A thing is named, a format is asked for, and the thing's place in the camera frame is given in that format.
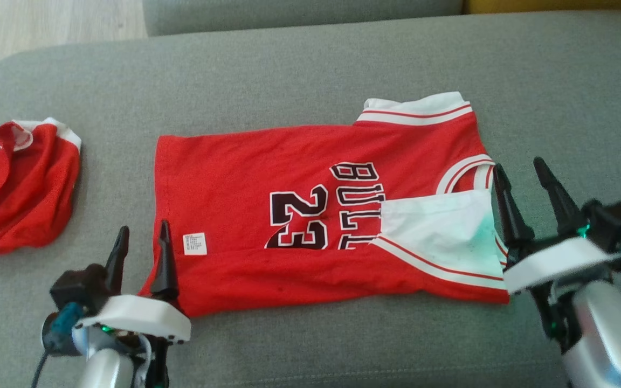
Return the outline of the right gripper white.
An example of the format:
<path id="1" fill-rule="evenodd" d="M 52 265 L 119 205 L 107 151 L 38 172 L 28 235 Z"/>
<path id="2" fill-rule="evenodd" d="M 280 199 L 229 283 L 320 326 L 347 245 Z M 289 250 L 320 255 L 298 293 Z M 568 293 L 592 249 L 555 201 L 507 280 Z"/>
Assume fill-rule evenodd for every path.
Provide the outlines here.
<path id="1" fill-rule="evenodd" d="M 554 210 L 557 235 L 585 233 L 587 220 L 584 214 L 547 163 L 542 157 L 536 157 L 533 166 Z M 593 241 L 582 237 L 570 238 L 524 258 L 535 234 L 525 223 L 513 198 L 511 183 L 502 164 L 495 165 L 493 175 L 502 242 L 507 248 L 507 265 L 512 265 L 503 272 L 503 281 L 509 294 L 621 259 L 621 253 L 608 253 Z"/>

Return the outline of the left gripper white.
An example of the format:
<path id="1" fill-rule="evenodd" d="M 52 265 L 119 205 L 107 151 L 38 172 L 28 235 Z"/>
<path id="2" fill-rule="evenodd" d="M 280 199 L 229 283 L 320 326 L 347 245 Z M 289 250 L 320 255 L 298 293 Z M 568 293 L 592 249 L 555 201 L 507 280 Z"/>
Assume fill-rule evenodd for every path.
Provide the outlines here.
<path id="1" fill-rule="evenodd" d="M 105 285 L 111 297 L 96 314 L 76 323 L 76 345 L 89 345 L 89 329 L 95 324 L 145 336 L 163 337 L 171 342 L 190 341 L 192 326 L 189 318 L 167 303 L 177 302 L 180 294 L 169 222 L 167 219 L 162 220 L 157 240 L 160 253 L 150 286 L 150 294 L 157 300 L 121 295 L 129 241 L 129 227 L 121 226 L 105 265 Z"/>

